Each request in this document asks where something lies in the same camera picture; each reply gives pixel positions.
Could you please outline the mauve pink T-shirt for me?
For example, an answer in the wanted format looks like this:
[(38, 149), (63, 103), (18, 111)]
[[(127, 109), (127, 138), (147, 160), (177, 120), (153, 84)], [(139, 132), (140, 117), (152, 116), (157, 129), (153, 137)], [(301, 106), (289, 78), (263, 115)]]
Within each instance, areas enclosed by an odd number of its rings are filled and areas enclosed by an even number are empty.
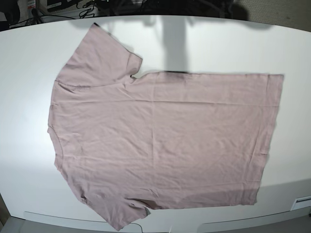
[(54, 81), (48, 132), (76, 198), (116, 230), (148, 209), (254, 205), (284, 77), (152, 72), (93, 24)]

